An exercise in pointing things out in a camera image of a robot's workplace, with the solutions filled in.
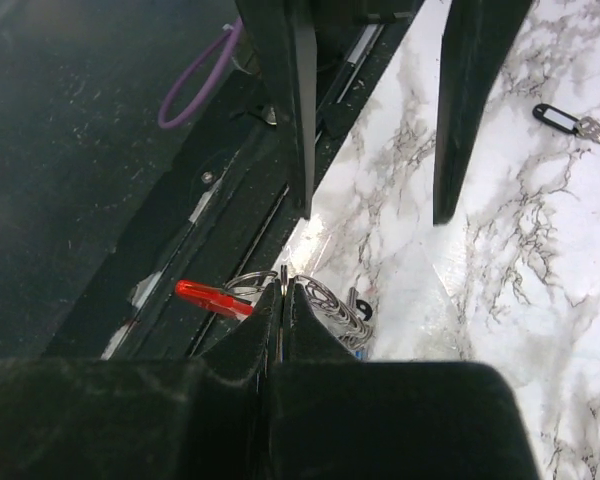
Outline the red-handled metal keyring tool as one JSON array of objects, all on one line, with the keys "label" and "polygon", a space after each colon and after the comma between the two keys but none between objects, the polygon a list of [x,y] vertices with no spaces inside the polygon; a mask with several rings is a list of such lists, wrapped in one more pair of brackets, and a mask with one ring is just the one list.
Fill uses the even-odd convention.
[{"label": "red-handled metal keyring tool", "polygon": [[189,280],[178,281],[174,291],[181,299],[226,317],[243,320],[249,317],[254,310],[250,304],[234,298],[219,288]]}]

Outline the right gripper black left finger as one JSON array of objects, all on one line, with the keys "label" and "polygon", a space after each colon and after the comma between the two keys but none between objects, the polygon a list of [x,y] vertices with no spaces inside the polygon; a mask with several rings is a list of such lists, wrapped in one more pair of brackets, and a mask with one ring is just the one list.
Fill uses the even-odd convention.
[{"label": "right gripper black left finger", "polygon": [[251,479],[278,285],[190,359],[0,360],[0,479]]}]

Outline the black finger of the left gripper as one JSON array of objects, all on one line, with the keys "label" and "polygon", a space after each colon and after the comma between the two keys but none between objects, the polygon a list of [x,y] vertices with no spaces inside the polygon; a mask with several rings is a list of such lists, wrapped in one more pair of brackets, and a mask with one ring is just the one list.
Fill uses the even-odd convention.
[{"label": "black finger of the left gripper", "polygon": [[274,106],[294,208],[308,219],[314,193],[317,87],[310,3],[241,0],[236,6]]},{"label": "black finger of the left gripper", "polygon": [[531,0],[453,1],[441,43],[433,223],[456,212],[483,112]]}]

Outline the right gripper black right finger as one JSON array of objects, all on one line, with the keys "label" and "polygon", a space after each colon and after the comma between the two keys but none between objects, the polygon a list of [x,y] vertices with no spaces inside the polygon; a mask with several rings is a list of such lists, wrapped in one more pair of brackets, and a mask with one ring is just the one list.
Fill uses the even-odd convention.
[{"label": "right gripper black right finger", "polygon": [[534,479],[514,394],[475,362],[364,362],[295,286],[269,377],[277,479]]}]

